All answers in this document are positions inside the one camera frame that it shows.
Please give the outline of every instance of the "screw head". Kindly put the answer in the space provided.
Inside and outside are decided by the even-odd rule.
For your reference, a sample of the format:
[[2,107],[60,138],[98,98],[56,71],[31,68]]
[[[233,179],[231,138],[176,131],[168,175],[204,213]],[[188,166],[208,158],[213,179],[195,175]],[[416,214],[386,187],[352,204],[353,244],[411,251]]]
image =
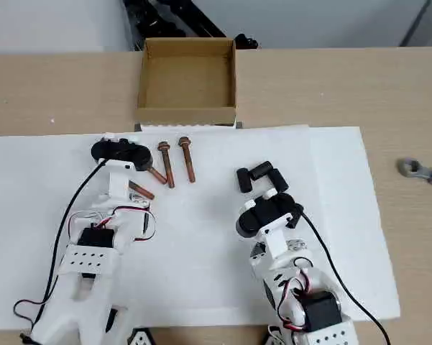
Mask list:
[[185,144],[190,145],[190,143],[191,143],[191,141],[190,141],[190,139],[188,137],[181,137],[179,139],[179,146],[182,146],[182,145],[185,145]]
[[158,144],[159,151],[168,151],[170,149],[170,145],[167,142],[160,142]]

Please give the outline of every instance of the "screw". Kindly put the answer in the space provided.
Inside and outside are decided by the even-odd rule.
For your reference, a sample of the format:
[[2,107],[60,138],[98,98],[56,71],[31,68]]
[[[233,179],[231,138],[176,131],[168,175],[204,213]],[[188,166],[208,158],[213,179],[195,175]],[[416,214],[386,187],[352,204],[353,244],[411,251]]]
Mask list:
[[194,183],[195,172],[193,171],[192,157],[190,156],[190,150],[188,149],[190,143],[191,141],[188,137],[181,137],[179,139],[179,146],[182,147],[182,150],[184,151],[184,159],[185,165],[187,166],[188,179],[191,183]]
[[136,183],[129,181],[129,187],[138,192],[138,194],[146,197],[147,199],[153,200],[155,199],[155,195],[153,195],[151,192],[149,192],[147,189],[141,187],[140,185],[137,185]]
[[163,185],[166,184],[166,177],[161,175],[154,167],[149,167],[147,169],[149,173],[151,173],[157,180],[159,180]]
[[161,151],[161,154],[163,155],[163,164],[165,165],[167,185],[169,185],[170,188],[174,188],[174,177],[173,170],[171,169],[170,155],[168,152],[169,149],[170,145],[167,142],[160,142],[158,144],[158,150]]

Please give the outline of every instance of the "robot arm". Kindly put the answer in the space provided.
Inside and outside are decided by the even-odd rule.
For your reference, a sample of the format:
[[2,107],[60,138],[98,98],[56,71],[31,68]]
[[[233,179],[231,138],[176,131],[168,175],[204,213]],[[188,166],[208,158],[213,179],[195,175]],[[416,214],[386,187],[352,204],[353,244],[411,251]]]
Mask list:
[[256,240],[249,261],[277,315],[277,338],[286,345],[358,344],[354,324],[341,309],[339,287],[313,266],[303,240],[285,239],[302,211],[290,195],[272,189],[246,202],[236,224],[240,235]]
[[78,331],[82,345],[114,345],[131,334],[133,308],[115,300],[113,291],[123,253],[136,239],[149,239],[155,232],[147,230],[149,201],[129,193],[129,180],[150,169],[151,155],[126,139],[101,140],[91,153],[99,164],[108,159],[103,164],[109,171],[109,192],[84,217],[68,219],[69,244],[45,311],[30,337],[23,338],[27,344],[72,344],[73,331]]

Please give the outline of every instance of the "brown box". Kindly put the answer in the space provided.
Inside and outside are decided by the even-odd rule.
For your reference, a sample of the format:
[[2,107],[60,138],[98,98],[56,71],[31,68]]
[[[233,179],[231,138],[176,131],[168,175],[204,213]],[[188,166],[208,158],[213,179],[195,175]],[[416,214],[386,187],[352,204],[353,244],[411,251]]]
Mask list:
[[229,38],[149,38],[137,117],[141,124],[233,126],[235,43]]

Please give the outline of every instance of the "table surface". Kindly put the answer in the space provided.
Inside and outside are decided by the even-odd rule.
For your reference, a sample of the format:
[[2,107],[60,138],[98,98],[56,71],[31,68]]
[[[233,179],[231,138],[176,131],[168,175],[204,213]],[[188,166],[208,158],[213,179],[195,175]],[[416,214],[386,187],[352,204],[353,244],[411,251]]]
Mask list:
[[[0,135],[134,128],[140,53],[0,56]],[[237,53],[238,121],[360,126],[400,295],[394,344],[432,344],[432,186],[399,157],[432,166],[432,48]],[[383,344],[358,323],[361,344]],[[265,327],[154,328],[157,344],[260,344]],[[19,344],[0,331],[0,345]]]

